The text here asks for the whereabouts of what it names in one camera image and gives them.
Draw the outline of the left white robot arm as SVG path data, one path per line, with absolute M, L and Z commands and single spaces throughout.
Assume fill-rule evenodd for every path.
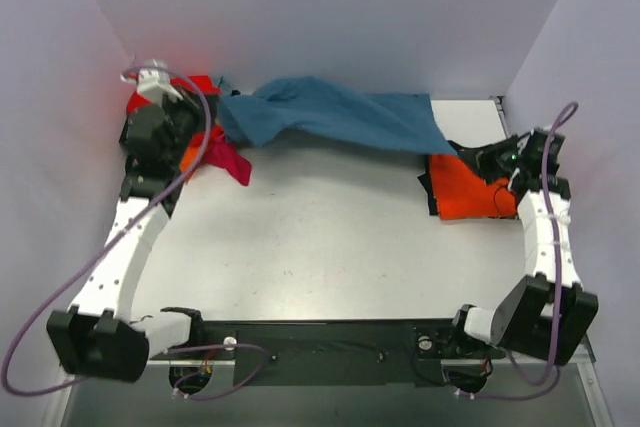
M 213 126 L 219 97 L 182 91 L 128 114 L 119 144 L 125 160 L 106 252 L 65 311 L 46 330 L 64 371 L 76 377 L 137 381 L 149 359 L 173 349 L 199 356 L 206 335 L 199 311 L 165 307 L 133 316 L 132 304 L 153 245 L 177 205 L 186 168 L 181 161 L 197 135 Z

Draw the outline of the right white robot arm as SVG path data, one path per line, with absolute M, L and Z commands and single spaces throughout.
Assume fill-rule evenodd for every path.
M 446 332 L 458 356 L 484 347 L 566 365 L 599 308 L 585 290 L 569 239 L 571 190 L 558 176 L 565 138 L 536 128 L 471 148 L 453 147 L 481 180 L 504 180 L 524 233 L 525 274 L 495 309 L 463 305 Z

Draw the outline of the teal blue t shirt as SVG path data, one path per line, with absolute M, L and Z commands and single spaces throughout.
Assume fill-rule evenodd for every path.
M 363 93 L 317 77 L 282 78 L 218 107 L 227 137 L 261 147 L 299 130 L 380 150 L 455 155 L 427 94 Z

